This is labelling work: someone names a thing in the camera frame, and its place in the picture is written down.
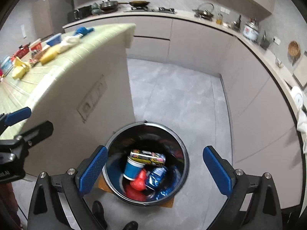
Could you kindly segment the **red plastic bag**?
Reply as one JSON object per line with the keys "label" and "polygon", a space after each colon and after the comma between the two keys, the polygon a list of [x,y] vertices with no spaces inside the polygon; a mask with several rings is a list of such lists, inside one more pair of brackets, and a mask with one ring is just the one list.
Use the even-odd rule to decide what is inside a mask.
{"label": "red plastic bag", "polygon": [[130,181],[125,185],[125,193],[129,199],[146,201],[146,195],[143,193],[146,190],[146,178],[146,170],[142,169],[134,181]]}

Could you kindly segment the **black shoe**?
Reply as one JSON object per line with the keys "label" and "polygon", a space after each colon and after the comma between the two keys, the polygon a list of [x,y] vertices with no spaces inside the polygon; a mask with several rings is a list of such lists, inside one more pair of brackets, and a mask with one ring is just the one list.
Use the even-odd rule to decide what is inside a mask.
{"label": "black shoe", "polygon": [[104,217],[104,208],[100,201],[96,200],[92,205],[92,213],[103,229],[107,229],[108,225]]}

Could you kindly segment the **black yellow drink can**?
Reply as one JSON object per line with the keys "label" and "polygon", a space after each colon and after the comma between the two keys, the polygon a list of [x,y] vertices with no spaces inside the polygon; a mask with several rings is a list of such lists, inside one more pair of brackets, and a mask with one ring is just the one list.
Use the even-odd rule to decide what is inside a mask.
{"label": "black yellow drink can", "polygon": [[157,167],[162,167],[166,160],[163,154],[136,149],[130,152],[130,158],[138,163]]}

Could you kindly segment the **yellow sponge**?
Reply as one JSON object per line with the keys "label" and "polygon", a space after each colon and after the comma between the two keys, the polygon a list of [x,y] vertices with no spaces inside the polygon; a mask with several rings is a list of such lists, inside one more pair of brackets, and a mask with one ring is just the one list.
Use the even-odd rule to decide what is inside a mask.
{"label": "yellow sponge", "polygon": [[50,62],[51,60],[55,59],[57,57],[57,55],[59,54],[60,48],[60,44],[54,45],[50,48],[48,48],[48,50],[45,52],[44,55],[42,55],[41,59],[40,59],[40,63],[42,65],[47,64],[48,62]]}

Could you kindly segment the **white paper towel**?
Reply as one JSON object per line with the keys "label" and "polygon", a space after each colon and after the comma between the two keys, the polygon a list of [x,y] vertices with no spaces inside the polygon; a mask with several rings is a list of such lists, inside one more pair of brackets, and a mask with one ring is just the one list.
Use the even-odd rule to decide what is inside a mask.
{"label": "white paper towel", "polygon": [[66,36],[59,44],[57,53],[64,53],[79,43],[80,37],[78,35]]}

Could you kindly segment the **refrigerator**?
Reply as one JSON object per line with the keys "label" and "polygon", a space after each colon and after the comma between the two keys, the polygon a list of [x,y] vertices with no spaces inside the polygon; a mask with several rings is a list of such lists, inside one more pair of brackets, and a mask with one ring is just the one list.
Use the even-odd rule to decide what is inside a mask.
{"label": "refrigerator", "polygon": [[72,0],[38,0],[33,3],[32,14],[35,33],[45,39],[63,33],[68,23],[68,13],[73,11]]}

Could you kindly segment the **red white paper cup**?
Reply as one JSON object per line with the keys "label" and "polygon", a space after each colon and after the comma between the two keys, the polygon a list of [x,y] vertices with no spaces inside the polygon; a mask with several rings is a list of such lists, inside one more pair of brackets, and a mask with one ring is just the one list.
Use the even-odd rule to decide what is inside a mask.
{"label": "red white paper cup", "polygon": [[37,39],[36,41],[34,41],[33,43],[31,43],[29,45],[29,49],[30,49],[31,52],[42,51],[42,50],[47,49],[48,47],[50,47],[50,46],[45,44],[44,42],[42,42],[41,39]]}

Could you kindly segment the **blue white paper cup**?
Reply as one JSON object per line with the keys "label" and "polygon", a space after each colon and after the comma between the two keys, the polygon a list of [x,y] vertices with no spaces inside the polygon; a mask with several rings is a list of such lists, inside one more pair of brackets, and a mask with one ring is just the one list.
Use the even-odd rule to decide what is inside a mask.
{"label": "blue white paper cup", "polygon": [[144,166],[145,165],[143,163],[138,163],[137,161],[134,161],[133,159],[128,157],[123,176],[130,181],[134,181],[137,178],[138,174],[142,171]]}

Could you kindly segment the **red cooking pot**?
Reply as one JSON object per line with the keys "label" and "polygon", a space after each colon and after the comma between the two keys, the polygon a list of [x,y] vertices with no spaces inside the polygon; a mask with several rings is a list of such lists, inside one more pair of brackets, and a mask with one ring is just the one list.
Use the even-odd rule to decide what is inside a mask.
{"label": "red cooking pot", "polygon": [[20,45],[18,50],[12,55],[14,58],[23,58],[29,52],[29,46],[31,43]]}

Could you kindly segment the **black lidded wok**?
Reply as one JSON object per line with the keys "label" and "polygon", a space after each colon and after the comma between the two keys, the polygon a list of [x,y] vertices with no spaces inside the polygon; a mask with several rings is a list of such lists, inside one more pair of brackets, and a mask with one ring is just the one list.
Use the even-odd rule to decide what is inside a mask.
{"label": "black lidded wok", "polygon": [[117,10],[118,6],[118,1],[102,0],[102,3],[100,4],[100,9],[102,11]]}

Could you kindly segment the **frying pan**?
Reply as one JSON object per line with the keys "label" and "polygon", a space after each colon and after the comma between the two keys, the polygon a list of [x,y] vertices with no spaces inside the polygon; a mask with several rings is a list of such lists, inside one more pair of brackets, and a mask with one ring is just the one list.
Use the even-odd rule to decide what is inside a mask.
{"label": "frying pan", "polygon": [[146,7],[150,4],[148,1],[131,1],[131,2],[119,2],[118,4],[128,4],[132,7]]}

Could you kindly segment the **blue Pepsi can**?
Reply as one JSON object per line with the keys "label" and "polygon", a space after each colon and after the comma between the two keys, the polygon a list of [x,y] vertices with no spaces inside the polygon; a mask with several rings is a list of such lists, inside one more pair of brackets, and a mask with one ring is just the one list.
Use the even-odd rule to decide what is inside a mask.
{"label": "blue Pepsi can", "polygon": [[160,188],[167,171],[168,169],[166,167],[154,168],[145,180],[145,188],[148,190],[157,191]]}

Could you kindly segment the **blue cloth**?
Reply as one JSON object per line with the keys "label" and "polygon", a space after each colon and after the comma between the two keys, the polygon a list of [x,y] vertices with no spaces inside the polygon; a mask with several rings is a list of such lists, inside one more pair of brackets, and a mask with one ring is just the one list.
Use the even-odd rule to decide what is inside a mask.
{"label": "blue cloth", "polygon": [[84,37],[85,35],[94,31],[94,28],[86,28],[86,27],[79,27],[75,30],[74,36],[78,36],[79,38]]}

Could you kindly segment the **dark glass bottle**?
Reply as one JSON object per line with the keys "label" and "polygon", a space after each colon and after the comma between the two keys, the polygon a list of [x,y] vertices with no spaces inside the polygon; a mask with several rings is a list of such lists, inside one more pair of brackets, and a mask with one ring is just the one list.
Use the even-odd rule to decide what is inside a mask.
{"label": "dark glass bottle", "polygon": [[236,21],[232,22],[232,29],[236,32],[240,32],[241,29],[241,15],[239,15]]}

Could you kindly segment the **oil bottle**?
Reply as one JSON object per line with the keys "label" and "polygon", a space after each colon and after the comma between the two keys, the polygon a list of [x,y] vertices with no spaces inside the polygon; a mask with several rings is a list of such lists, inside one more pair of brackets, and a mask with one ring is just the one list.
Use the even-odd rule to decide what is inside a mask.
{"label": "oil bottle", "polygon": [[221,13],[218,13],[216,16],[216,24],[222,25],[223,23],[223,15]]}

